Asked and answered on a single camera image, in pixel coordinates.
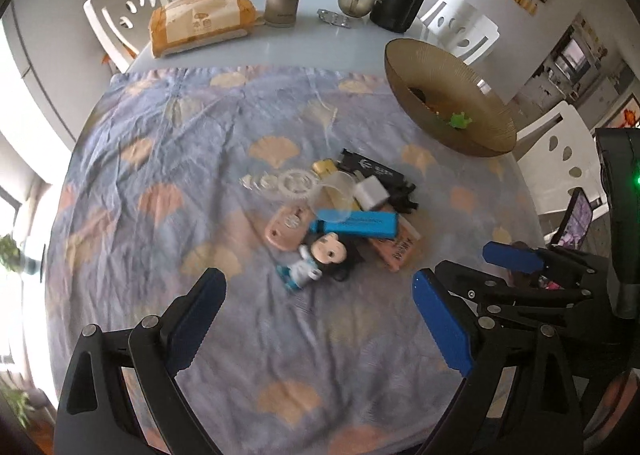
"table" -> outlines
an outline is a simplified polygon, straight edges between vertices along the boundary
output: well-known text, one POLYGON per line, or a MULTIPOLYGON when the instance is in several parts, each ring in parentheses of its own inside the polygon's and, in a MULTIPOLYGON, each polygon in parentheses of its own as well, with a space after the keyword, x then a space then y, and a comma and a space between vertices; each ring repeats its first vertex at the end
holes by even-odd
MULTIPOLYGON (((264 10, 266 0, 251 1, 256 9, 264 10)), ((346 29, 318 19, 320 8, 340 12, 338 0, 300 0, 298 20, 292 28, 258 26, 248 37, 160 59, 153 58, 147 45, 129 71, 273 65, 384 75, 384 49, 391 40, 404 37, 436 43, 418 19, 402 35, 378 27, 368 16, 356 20, 354 28, 346 29)))
MULTIPOLYGON (((292 30, 258 27, 163 60, 146 49, 114 77, 74 150, 52 230, 58 389, 84 325, 131 327, 217 266, 226 301, 177 382, 224 453, 390 455, 438 422, 460 374, 415 308, 412 275, 445 259, 503 275, 482 261, 482 246, 542 246, 538 217, 510 154, 463 156, 401 110, 382 67, 396 35, 323 24, 315 10, 332 6, 318 3, 303 0, 292 30), (156 66, 170 68, 147 71, 156 66), (407 218, 423 240, 399 273, 365 243, 348 281, 288 295, 275 267, 299 257, 262 238, 280 203, 239 180, 308 168, 342 148, 417 184, 420 209, 407 218)), ((136 378, 125 378, 147 439, 162 449, 136 378)))

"bolt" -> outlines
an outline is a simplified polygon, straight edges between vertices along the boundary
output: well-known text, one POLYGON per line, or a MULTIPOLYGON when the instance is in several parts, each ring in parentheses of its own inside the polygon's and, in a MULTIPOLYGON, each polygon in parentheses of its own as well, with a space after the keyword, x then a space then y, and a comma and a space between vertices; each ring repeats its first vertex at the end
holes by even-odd
POLYGON ((478 325, 483 329, 491 330, 495 327, 495 321, 493 321, 489 316, 482 316, 478 318, 478 325))
POLYGON ((550 338, 556 333, 556 329, 554 329, 551 325, 544 324, 542 327, 540 327, 540 332, 542 332, 543 336, 550 338))
POLYGON ((82 336, 84 336, 85 338, 93 336, 97 329, 98 327, 96 327, 93 323, 91 323, 82 329, 82 336))
POLYGON ((152 329, 153 327, 158 325, 159 321, 160 321, 160 318, 158 316, 154 316, 153 314, 151 314, 151 316, 146 316, 142 318, 142 326, 145 329, 152 329))

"clear plastic cup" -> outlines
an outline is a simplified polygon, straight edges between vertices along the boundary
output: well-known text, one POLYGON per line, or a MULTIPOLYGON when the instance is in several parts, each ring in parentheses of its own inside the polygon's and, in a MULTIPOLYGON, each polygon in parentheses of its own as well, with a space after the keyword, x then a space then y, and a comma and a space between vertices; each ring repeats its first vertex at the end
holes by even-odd
POLYGON ((318 215, 321 210, 334 210, 331 222, 344 222, 353 211, 355 179, 344 171, 335 171, 311 191, 308 204, 318 215))

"white chair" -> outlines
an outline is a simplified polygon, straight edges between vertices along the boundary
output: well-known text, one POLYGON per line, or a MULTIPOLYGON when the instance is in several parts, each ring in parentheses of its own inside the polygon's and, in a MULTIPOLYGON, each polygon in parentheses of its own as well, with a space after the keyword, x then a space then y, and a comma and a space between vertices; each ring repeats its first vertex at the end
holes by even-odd
POLYGON ((520 130, 518 141, 548 124, 553 126, 518 161, 538 215, 564 211, 573 188, 580 186, 591 202, 601 202, 593 220, 603 216, 609 205, 600 180, 600 159, 591 132, 575 107, 560 102, 520 130))
POLYGON ((151 13, 171 0, 87 0, 84 12, 95 35, 121 72, 149 42, 151 13))
POLYGON ((500 37, 498 26, 465 0, 438 0, 420 21, 439 47, 467 65, 487 56, 500 37))

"brown glass bowl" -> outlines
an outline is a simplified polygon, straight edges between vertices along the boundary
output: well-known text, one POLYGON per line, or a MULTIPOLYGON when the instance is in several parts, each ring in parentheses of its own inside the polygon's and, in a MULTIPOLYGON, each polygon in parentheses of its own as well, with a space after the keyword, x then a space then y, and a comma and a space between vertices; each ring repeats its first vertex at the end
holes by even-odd
POLYGON ((423 41, 400 38, 385 48, 386 77, 402 109, 426 133, 476 157, 513 150, 516 128, 491 87, 457 57, 423 41), (465 130, 449 126, 452 114, 473 119, 465 130))

